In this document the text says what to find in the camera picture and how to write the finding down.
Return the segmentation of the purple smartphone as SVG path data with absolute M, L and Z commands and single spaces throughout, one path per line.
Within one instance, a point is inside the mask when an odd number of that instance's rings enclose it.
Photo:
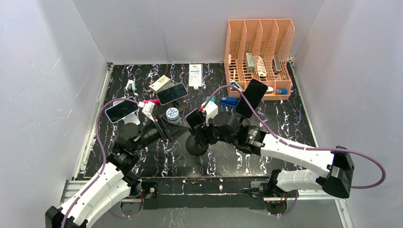
M 192 112 L 186 115 L 185 119 L 191 128 L 194 128 L 197 125 L 205 122 L 205 117 L 199 109 L 194 109 Z

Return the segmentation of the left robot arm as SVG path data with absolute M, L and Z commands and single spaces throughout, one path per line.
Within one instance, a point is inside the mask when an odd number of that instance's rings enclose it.
M 45 213 L 47 228 L 90 228 L 116 203 L 142 194 L 140 177 L 132 172 L 140 160 L 139 151 L 158 140 L 174 142 L 189 130 L 155 116 L 145 126 L 122 126 L 112 152 L 100 170 L 73 197 Z

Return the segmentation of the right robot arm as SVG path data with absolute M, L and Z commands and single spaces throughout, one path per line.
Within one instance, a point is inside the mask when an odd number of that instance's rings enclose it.
M 210 118 L 194 110 L 185 119 L 191 128 L 186 149 L 193 156 L 201 156 L 209 146 L 224 142 L 246 154 L 272 157 L 303 167 L 298 171 L 274 170 L 267 185 L 259 188 L 264 194 L 279 197 L 293 190 L 323 190 L 341 199 L 350 196 L 354 163 L 340 148 L 326 152 L 303 144 L 294 145 L 258 126 L 243 125 L 229 113 Z

